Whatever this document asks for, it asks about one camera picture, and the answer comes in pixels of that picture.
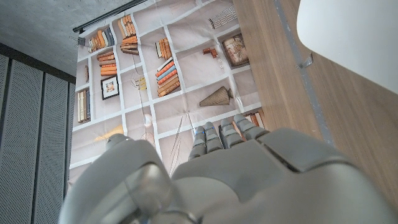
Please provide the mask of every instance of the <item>concrete ceiling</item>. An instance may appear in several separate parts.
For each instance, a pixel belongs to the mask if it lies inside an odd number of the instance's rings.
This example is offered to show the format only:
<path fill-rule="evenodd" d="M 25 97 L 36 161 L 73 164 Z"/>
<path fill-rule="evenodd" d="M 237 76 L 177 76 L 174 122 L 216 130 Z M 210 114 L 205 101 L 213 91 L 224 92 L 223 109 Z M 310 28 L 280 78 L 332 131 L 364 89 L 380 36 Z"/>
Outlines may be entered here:
<path fill-rule="evenodd" d="M 72 29 L 129 1 L 0 1 L 0 42 L 76 76 Z"/>

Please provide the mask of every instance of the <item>perforated panel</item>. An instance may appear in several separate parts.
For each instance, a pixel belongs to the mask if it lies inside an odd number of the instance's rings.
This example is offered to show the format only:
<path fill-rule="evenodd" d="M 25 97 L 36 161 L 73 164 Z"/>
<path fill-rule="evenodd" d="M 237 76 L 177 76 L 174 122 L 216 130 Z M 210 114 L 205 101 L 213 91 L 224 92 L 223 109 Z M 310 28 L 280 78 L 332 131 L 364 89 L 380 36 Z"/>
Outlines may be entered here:
<path fill-rule="evenodd" d="M 63 202 L 68 83 L 45 76 L 34 223 L 57 223 Z"/>
<path fill-rule="evenodd" d="M 67 134 L 67 144 L 68 144 L 68 151 L 67 151 L 67 162 L 65 164 L 66 167 L 66 183 L 65 183 L 65 190 L 67 189 L 67 181 L 69 180 L 69 165 L 70 165 L 70 150 L 72 149 L 72 130 L 73 130 L 73 112 L 75 107 L 75 88 L 74 84 L 69 83 L 69 126 L 68 126 L 68 134 Z"/>
<path fill-rule="evenodd" d="M 0 223 L 30 223 L 43 73 L 12 61 L 0 145 Z"/>
<path fill-rule="evenodd" d="M 2 98 L 4 96 L 4 86 L 6 84 L 7 67 L 8 58 L 0 55 L 0 111 L 2 110 Z"/>

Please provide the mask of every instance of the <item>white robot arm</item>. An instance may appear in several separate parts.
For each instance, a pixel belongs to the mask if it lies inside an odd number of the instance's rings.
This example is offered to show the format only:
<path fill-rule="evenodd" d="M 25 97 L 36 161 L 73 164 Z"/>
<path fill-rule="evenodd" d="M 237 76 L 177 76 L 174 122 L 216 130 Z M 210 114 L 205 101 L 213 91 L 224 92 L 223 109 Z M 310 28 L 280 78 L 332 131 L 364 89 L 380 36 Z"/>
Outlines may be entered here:
<path fill-rule="evenodd" d="M 398 223 L 373 183 L 336 149 L 234 117 L 198 127 L 171 178 L 143 140 L 112 136 L 77 180 L 59 223 Z"/>

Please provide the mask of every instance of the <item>decorative vase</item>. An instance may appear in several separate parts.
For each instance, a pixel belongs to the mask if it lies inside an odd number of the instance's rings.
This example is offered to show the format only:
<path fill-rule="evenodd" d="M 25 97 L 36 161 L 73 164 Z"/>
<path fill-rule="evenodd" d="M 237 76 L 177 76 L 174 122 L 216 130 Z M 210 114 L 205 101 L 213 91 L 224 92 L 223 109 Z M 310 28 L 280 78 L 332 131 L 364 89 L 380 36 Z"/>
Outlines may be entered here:
<path fill-rule="evenodd" d="M 229 105 L 230 98 L 233 98 L 232 90 L 227 90 L 224 86 L 207 96 L 199 103 L 199 106 Z"/>

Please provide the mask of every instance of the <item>framed picture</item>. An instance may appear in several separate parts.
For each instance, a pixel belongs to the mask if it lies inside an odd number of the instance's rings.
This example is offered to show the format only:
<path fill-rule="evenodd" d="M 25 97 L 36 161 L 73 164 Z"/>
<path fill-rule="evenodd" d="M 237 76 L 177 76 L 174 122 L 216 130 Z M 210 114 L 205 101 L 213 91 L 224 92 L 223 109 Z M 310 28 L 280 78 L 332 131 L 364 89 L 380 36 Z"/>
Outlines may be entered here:
<path fill-rule="evenodd" d="M 102 100 L 119 95 L 118 77 L 113 76 L 101 80 Z"/>

